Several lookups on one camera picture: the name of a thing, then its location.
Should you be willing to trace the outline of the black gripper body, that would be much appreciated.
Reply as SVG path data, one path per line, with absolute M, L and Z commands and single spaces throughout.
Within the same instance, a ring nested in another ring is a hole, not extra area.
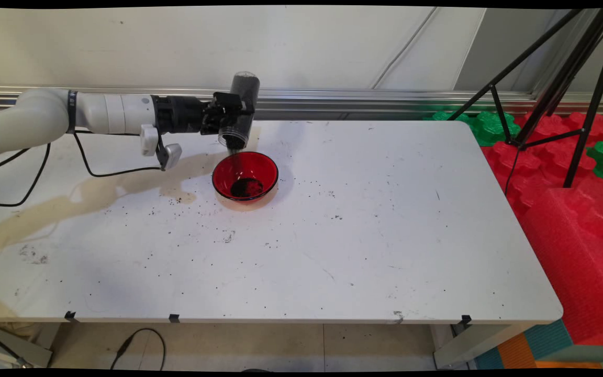
M 210 102 L 194 96 L 151 96 L 155 126 L 161 135 L 200 133 Z

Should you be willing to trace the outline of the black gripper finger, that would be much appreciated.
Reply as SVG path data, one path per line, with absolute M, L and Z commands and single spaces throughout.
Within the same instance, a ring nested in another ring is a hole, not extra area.
M 220 116 L 238 116 L 244 110 L 244 101 L 238 94 L 215 92 L 211 100 L 211 110 Z
M 231 134 L 246 135 L 249 133 L 254 112 L 249 110 L 235 110 L 235 112 L 218 112 L 207 110 L 203 114 L 203 124 L 200 129 L 202 135 Z

